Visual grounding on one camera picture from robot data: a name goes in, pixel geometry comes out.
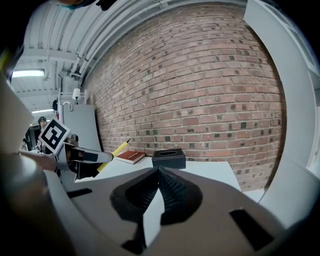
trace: black slot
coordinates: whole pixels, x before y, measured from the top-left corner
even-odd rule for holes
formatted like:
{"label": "black slot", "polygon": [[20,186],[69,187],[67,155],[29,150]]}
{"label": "black slot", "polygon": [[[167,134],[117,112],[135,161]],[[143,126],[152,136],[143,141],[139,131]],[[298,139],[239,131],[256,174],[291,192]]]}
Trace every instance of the black slot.
{"label": "black slot", "polygon": [[66,194],[68,195],[69,198],[76,198],[89,193],[92,193],[91,189],[83,188],[83,189],[67,192]]}
{"label": "black slot", "polygon": [[274,240],[244,209],[233,210],[229,214],[255,251]]}

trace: black tissue box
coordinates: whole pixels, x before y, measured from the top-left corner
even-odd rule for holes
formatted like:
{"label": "black tissue box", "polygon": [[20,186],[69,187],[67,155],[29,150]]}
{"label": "black tissue box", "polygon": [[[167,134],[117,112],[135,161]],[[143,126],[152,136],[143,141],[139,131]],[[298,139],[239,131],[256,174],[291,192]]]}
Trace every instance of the black tissue box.
{"label": "black tissue box", "polygon": [[186,168],[186,155],[181,148],[158,150],[153,152],[152,165],[173,169]]}

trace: brick wall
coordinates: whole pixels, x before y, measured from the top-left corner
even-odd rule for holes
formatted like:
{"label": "brick wall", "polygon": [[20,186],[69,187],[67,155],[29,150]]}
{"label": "brick wall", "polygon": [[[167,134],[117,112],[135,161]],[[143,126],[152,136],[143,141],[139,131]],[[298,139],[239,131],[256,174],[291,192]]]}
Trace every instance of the brick wall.
{"label": "brick wall", "polygon": [[228,161],[243,190],[277,169],[286,119],[272,60],[244,9],[182,7],[124,37],[85,87],[105,151],[180,147],[190,161]]}

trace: red book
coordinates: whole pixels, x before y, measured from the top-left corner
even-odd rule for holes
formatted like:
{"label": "red book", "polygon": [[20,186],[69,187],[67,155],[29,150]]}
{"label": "red book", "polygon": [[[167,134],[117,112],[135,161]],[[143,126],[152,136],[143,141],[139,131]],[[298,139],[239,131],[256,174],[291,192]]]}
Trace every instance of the red book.
{"label": "red book", "polygon": [[144,152],[127,151],[117,155],[116,159],[134,165],[140,159],[144,158],[145,155],[146,154]]}

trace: ceiling light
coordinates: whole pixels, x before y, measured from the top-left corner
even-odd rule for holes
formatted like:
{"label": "ceiling light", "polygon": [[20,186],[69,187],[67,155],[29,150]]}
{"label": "ceiling light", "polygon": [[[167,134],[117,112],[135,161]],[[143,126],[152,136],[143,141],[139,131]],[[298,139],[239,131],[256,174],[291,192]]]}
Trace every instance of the ceiling light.
{"label": "ceiling light", "polygon": [[41,69],[38,70],[18,70],[12,72],[12,78],[22,77],[44,77],[45,72]]}
{"label": "ceiling light", "polygon": [[51,109],[44,109],[44,110],[37,110],[37,111],[32,111],[33,114],[36,114],[36,113],[42,113],[42,112],[53,112],[54,110],[51,108]]}

